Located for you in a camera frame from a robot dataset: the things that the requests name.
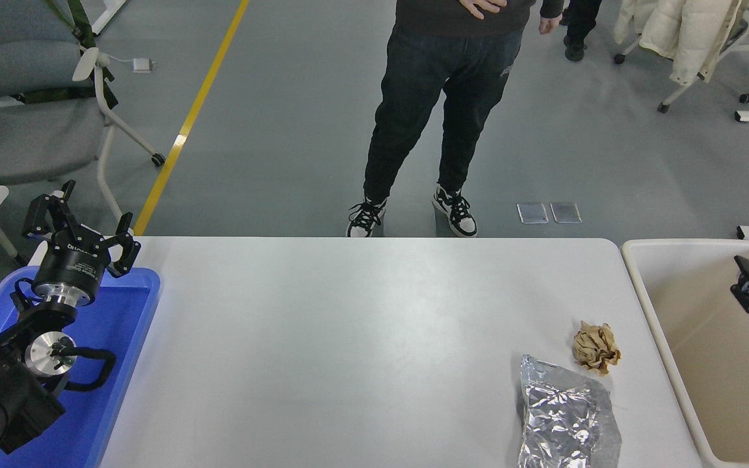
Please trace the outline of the person's right hand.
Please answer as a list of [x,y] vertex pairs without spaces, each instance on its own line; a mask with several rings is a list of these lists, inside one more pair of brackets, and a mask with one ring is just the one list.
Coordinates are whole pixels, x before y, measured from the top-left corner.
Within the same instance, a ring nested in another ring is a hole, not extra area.
[[506,0],[460,0],[460,5],[474,18],[484,20],[487,14],[500,13],[508,5]]

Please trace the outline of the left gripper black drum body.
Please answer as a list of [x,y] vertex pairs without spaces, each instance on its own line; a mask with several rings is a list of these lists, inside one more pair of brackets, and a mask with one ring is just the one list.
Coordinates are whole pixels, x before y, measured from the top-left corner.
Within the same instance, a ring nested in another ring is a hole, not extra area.
[[109,261],[106,248],[95,248],[101,235],[57,234],[47,240],[47,251],[32,282],[37,296],[53,295],[53,289],[79,290],[80,298],[95,298]]

